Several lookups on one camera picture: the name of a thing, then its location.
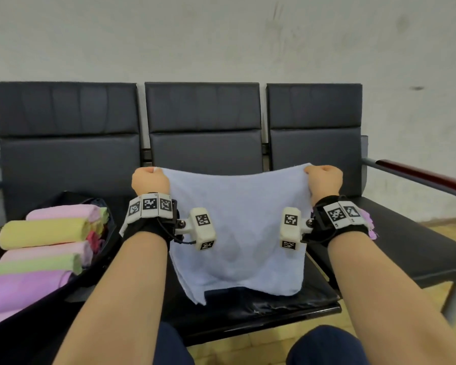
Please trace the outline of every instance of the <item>dark blue pants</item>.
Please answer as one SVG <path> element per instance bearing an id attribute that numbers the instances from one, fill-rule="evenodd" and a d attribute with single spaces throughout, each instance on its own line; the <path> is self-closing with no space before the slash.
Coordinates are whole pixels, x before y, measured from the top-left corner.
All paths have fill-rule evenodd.
<path id="1" fill-rule="evenodd" d="M 177 331 L 160 323 L 154 365 L 194 365 Z M 309 331 L 292 346 L 287 365 L 369 365 L 360 341 L 350 333 L 330 325 Z"/>

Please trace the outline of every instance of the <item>white towel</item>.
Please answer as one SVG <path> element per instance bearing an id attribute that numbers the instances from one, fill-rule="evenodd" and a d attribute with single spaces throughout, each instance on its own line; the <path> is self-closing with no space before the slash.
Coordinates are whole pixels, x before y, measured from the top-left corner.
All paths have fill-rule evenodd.
<path id="1" fill-rule="evenodd" d="M 170 257 L 186 295 L 206 305 L 204 292 L 247 287 L 290 296 L 302 287 L 305 249 L 280 247 L 282 211 L 296 207 L 310 217 L 310 193 L 304 167 L 248 176 L 211 176 L 163 169 L 181 218 L 205 207 L 216 230 L 215 245 L 170 243 Z"/>

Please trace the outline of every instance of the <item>white wall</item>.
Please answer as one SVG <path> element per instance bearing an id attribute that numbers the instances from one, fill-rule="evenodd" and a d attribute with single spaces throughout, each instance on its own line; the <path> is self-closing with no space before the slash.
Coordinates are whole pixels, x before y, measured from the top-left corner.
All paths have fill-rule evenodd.
<path id="1" fill-rule="evenodd" d="M 456 0 L 0 0 L 0 80 L 362 83 L 370 157 L 456 177 Z M 456 217 L 373 170 L 365 196 Z"/>

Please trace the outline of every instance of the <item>fist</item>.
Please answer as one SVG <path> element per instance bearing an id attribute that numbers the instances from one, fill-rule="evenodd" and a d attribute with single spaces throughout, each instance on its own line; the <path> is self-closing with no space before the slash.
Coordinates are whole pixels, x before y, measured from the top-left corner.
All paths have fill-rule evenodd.
<path id="1" fill-rule="evenodd" d="M 339 195 L 339 190 L 343 185 L 343 172 L 341 170 L 331 165 L 309 165 L 304 168 L 304 171 L 308 175 L 313 206 L 326 196 Z"/>
<path id="2" fill-rule="evenodd" d="M 169 195 L 170 182 L 169 178 L 164 175 L 162 169 L 148 166 L 146 168 L 138 168 L 134 172 L 132 176 L 132 188 L 137 196 L 149 192 L 158 192 Z"/>

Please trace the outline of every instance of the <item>green rolled towel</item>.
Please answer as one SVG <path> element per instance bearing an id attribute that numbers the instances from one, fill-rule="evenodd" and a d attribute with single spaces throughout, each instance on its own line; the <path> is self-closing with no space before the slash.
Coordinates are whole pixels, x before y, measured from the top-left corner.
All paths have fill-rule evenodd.
<path id="1" fill-rule="evenodd" d="M 90 230 L 91 224 L 88 219 L 80 217 L 9 221 L 0 231 L 0 247 L 3 250 L 13 250 L 81 242 L 86 240 Z"/>
<path id="2" fill-rule="evenodd" d="M 0 262 L 0 275 L 39 270 L 71 270 L 79 275 L 83 271 L 81 256 L 78 253 L 67 253 L 46 258 Z"/>
<path id="3" fill-rule="evenodd" d="M 102 224 L 106 224 L 108 222 L 109 217 L 110 216 L 108 215 L 108 208 L 100 207 L 100 219 L 102 221 Z"/>

